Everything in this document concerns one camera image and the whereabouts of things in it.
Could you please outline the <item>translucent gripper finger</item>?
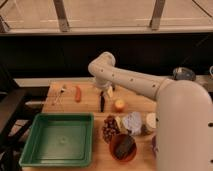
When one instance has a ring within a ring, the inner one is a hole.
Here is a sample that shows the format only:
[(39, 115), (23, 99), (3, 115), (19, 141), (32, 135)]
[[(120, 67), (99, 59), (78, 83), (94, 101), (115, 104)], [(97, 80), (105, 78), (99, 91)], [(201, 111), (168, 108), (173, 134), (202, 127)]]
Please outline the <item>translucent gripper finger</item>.
[(112, 98), (113, 97), (113, 88), (112, 86), (109, 86), (108, 89), (107, 89), (107, 96), (109, 98)]

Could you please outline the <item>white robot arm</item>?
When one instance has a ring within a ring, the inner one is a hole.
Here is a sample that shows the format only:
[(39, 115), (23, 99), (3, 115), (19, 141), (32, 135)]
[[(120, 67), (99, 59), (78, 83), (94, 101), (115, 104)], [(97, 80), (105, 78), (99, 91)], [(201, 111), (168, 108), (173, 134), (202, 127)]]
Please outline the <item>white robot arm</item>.
[(96, 85), (114, 83), (156, 102), (157, 171), (213, 171), (213, 100), (196, 82), (119, 69), (104, 52), (88, 65)]

